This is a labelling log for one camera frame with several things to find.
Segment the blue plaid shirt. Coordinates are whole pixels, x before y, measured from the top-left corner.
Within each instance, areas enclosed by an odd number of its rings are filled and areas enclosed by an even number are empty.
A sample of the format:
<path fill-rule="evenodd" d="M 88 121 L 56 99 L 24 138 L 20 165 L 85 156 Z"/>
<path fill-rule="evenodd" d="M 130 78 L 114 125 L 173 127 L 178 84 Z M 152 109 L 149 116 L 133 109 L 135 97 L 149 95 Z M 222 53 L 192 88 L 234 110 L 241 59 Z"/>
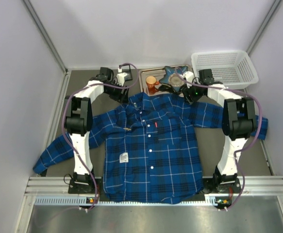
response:
<path fill-rule="evenodd" d="M 196 128 L 221 128 L 223 108 L 138 93 L 93 117 L 89 147 L 105 144 L 103 190 L 114 202 L 177 204 L 202 188 Z"/>

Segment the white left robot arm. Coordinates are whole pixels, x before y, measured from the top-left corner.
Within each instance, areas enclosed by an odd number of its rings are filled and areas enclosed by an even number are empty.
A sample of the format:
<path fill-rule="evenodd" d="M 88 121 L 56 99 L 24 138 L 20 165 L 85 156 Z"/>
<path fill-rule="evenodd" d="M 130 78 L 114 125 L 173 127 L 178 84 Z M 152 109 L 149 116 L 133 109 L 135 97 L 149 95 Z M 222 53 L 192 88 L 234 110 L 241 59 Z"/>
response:
<path fill-rule="evenodd" d="M 73 175 L 70 176 L 69 194 L 91 194 L 97 191 L 93 174 L 93 164 L 89 152 L 89 134 L 93 126 L 92 103 L 101 94 L 106 93 L 119 103 L 128 101 L 126 81 L 132 80 L 131 66 L 127 69 L 118 68 L 117 75 L 106 67 L 91 78 L 85 87 L 75 94 L 65 97 L 62 128 L 66 129 L 68 144 L 72 147 L 75 157 Z"/>

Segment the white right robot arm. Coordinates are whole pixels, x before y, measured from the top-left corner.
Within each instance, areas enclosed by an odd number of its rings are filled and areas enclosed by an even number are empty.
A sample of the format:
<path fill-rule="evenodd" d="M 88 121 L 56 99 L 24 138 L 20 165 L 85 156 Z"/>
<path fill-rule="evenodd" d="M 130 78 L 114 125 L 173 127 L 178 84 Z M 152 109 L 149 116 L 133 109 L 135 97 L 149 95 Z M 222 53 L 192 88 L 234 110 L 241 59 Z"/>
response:
<path fill-rule="evenodd" d="M 212 178 L 212 188 L 218 192 L 232 192 L 239 187 L 238 161 L 251 133 L 257 128 L 255 104 L 251 97 L 243 97 L 216 82 L 211 69 L 201 70 L 199 77 L 187 71 L 177 76 L 185 83 L 182 93 L 192 104 L 202 96 L 214 100 L 223 108 L 221 127 L 225 135 L 223 152 Z"/>

